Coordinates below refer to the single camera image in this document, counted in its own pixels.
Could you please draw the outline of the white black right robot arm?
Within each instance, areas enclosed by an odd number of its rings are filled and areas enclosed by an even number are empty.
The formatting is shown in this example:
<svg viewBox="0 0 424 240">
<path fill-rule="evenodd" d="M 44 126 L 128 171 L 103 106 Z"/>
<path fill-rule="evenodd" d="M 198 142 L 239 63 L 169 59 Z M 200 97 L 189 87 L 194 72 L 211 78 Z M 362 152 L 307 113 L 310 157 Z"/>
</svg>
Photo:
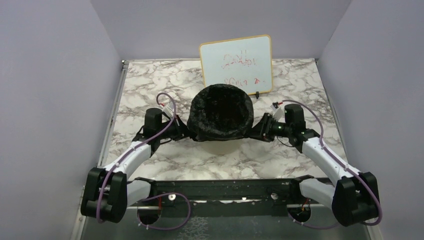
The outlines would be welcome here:
<svg viewBox="0 0 424 240">
<path fill-rule="evenodd" d="M 322 123 L 318 124 L 320 132 L 307 128 L 305 104 L 295 100 L 285 100 L 285 103 L 284 122 L 265 113 L 247 137 L 263 142 L 287 138 L 292 147 L 311 159 L 331 181 L 323 183 L 310 175 L 293 178 L 289 183 L 289 199 L 296 204 L 304 200 L 322 204 L 332 211 L 337 225 L 378 225 L 383 211 L 376 177 L 349 165 L 331 150 L 324 142 Z"/>
</svg>

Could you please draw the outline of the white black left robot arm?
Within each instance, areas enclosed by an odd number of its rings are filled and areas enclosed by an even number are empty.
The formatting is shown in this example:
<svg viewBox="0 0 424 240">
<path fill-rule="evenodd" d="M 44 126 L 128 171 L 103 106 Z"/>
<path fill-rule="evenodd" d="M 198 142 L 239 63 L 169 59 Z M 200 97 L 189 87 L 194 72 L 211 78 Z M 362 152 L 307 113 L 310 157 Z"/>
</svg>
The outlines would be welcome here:
<svg viewBox="0 0 424 240">
<path fill-rule="evenodd" d="M 132 139 L 130 146 L 112 163 L 89 170 L 82 195 L 80 213 L 100 222 L 118 223 L 127 207 L 141 201 L 152 205 L 157 191 L 152 180 L 129 177 L 161 146 L 161 141 L 179 141 L 189 137 L 189 129 L 177 114 L 166 113 L 160 108 L 146 111 L 144 125 Z"/>
</svg>

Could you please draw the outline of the black plastic trash bag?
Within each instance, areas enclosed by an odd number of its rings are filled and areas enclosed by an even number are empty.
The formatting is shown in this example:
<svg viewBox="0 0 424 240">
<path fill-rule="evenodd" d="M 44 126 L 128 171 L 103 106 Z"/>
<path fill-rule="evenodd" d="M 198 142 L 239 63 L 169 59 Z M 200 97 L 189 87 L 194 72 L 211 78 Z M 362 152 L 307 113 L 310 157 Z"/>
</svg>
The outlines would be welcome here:
<svg viewBox="0 0 424 240">
<path fill-rule="evenodd" d="M 253 102 L 248 94 L 236 86 L 218 83 L 192 99 L 186 125 L 196 142 L 222 142 L 246 138 L 253 122 Z"/>
</svg>

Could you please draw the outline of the beige cylindrical trash bin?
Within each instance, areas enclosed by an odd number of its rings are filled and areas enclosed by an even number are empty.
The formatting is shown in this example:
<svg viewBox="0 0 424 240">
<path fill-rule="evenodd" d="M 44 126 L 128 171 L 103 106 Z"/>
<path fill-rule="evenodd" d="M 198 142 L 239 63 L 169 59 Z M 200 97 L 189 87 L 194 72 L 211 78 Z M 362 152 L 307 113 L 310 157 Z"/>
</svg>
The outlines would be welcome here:
<svg viewBox="0 0 424 240">
<path fill-rule="evenodd" d="M 237 151 L 242 145 L 241 139 L 226 141 L 204 141 L 200 143 L 201 148 L 212 155 L 228 155 Z"/>
</svg>

